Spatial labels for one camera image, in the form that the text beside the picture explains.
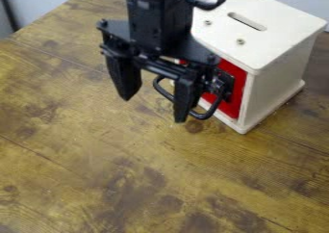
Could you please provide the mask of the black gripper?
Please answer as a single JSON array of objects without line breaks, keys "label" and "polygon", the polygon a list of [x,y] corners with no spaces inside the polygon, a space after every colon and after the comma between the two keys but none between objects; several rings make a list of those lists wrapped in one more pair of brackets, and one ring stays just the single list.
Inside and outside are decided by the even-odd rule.
[{"label": "black gripper", "polygon": [[[96,28],[118,95],[128,101],[142,87],[146,69],[170,79],[187,72],[163,61],[182,59],[210,68],[219,57],[191,36],[193,6],[185,0],[126,0],[128,18],[103,19]],[[183,75],[175,83],[174,117],[186,122],[197,106],[202,87],[195,76]]]}]

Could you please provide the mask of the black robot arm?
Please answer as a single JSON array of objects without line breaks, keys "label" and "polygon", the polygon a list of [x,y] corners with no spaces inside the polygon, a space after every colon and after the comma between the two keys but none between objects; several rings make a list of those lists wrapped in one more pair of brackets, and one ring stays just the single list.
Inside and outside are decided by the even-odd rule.
[{"label": "black robot arm", "polygon": [[126,0],[128,18],[103,19],[96,28],[107,69],[123,100],[139,91],[142,71],[175,81],[175,91],[157,91],[174,103],[175,122],[187,117],[210,118],[217,106],[199,114],[194,111],[202,94],[223,97],[223,83],[217,77],[219,57],[191,36],[193,0]]}]

